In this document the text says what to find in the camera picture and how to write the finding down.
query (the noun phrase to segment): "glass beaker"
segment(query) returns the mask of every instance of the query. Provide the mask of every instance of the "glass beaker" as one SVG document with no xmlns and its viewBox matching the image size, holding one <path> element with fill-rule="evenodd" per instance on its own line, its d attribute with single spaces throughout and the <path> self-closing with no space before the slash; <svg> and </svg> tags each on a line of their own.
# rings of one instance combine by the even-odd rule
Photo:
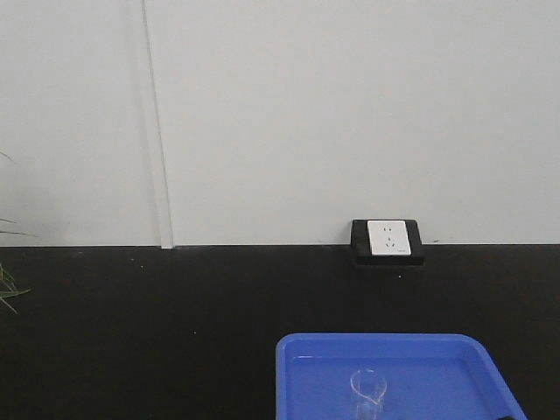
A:
<svg viewBox="0 0 560 420">
<path fill-rule="evenodd" d="M 387 380 L 372 369 L 363 369 L 352 374 L 350 386 L 355 419 L 379 419 L 387 393 Z"/>
</svg>

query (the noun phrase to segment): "plant leaf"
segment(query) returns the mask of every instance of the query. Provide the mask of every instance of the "plant leaf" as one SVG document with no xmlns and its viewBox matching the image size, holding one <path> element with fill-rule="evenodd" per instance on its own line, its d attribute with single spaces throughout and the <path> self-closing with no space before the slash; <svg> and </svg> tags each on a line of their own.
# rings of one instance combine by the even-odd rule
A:
<svg viewBox="0 0 560 420">
<path fill-rule="evenodd" d="M 10 162 L 12 162 L 13 164 L 16 163 L 16 161 L 14 159 L 12 159 L 10 157 L 10 155 L 6 155 L 3 151 L 0 151 L 0 155 L 4 156 L 5 158 L 7 158 Z"/>
<path fill-rule="evenodd" d="M 13 298 L 14 296 L 23 295 L 24 293 L 27 293 L 28 291 L 31 291 L 31 289 L 16 290 L 16 291 L 0 291 L 0 299 Z"/>
<path fill-rule="evenodd" d="M 10 230 L 0 230 L 0 234 L 33 236 L 33 237 L 37 238 L 37 236 L 35 234 L 25 234 L 23 232 L 12 232 Z"/>
</svg>

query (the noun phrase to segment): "white wall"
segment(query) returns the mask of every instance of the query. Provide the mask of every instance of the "white wall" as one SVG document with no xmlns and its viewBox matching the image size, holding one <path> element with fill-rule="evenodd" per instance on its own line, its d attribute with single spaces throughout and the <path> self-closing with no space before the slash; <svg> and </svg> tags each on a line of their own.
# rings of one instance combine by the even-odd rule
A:
<svg viewBox="0 0 560 420">
<path fill-rule="evenodd" d="M 559 2 L 142 5 L 0 0 L 0 245 L 558 242 Z"/>
<path fill-rule="evenodd" d="M 558 242 L 559 2 L 147 4 L 176 243 Z"/>
<path fill-rule="evenodd" d="M 36 235 L 0 244 L 160 243 L 146 51 L 139 1 L 0 3 L 1 228 Z"/>
</svg>

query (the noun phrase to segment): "black surface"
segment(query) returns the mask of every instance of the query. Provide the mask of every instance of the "black surface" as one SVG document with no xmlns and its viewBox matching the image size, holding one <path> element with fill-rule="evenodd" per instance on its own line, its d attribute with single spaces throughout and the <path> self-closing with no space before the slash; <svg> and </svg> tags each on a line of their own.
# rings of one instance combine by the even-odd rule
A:
<svg viewBox="0 0 560 420">
<path fill-rule="evenodd" d="M 4 248 L 32 292 L 0 307 L 2 419 L 273 419 L 295 332 L 464 333 L 531 419 L 560 418 L 560 246 Z"/>
<path fill-rule="evenodd" d="M 350 249 L 356 265 L 422 265 L 424 248 L 416 220 L 405 220 L 409 237 L 410 255 L 372 255 L 368 220 L 352 220 Z"/>
</svg>

